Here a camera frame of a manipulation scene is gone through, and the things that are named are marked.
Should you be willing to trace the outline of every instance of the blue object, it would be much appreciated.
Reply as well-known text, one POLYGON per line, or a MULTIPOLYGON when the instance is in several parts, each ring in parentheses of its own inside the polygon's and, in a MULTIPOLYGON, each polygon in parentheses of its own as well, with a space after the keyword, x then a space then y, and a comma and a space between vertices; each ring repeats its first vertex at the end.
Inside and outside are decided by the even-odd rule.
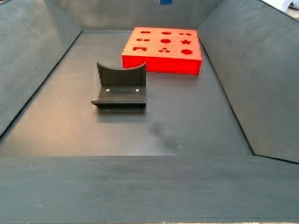
POLYGON ((173 0, 158 0, 158 4, 172 4, 173 0))

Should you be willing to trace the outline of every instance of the black plastic object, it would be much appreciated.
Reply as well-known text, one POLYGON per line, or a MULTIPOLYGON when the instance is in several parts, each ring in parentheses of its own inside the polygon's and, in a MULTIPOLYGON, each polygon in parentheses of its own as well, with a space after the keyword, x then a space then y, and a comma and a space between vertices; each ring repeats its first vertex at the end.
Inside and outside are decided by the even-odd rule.
POLYGON ((113 69, 97 63, 97 73, 101 88, 92 104, 98 107, 145 107, 145 63, 129 69, 113 69))

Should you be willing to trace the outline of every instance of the red block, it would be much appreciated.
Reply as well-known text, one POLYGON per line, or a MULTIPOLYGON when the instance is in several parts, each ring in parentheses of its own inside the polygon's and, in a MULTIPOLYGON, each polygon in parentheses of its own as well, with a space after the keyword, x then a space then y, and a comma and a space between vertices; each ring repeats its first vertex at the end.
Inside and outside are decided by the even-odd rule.
POLYGON ((136 27, 121 53, 124 68, 146 63, 148 72, 194 74, 201 69, 201 49, 194 30, 136 27))

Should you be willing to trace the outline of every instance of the star-shaped hole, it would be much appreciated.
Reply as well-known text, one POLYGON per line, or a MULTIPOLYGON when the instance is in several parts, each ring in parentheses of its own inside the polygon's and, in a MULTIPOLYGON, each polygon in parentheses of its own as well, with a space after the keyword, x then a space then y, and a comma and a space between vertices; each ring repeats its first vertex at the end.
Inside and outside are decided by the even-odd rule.
POLYGON ((185 40, 181 41, 181 43, 182 43, 184 45, 189 45, 189 44, 190 44, 190 41, 185 39, 185 40))

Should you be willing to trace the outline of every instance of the circular hole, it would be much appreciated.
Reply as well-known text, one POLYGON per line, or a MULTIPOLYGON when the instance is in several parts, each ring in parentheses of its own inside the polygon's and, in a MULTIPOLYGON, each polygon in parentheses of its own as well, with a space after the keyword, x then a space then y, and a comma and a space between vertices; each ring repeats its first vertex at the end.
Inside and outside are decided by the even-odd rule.
POLYGON ((182 49, 182 50, 181 50, 181 53, 182 53, 182 54, 192 54, 192 51, 188 50, 188 49, 182 49))
POLYGON ((172 41, 170 41, 168 38, 162 38, 162 39, 161 39, 161 42, 162 42, 164 44, 169 44, 172 41))

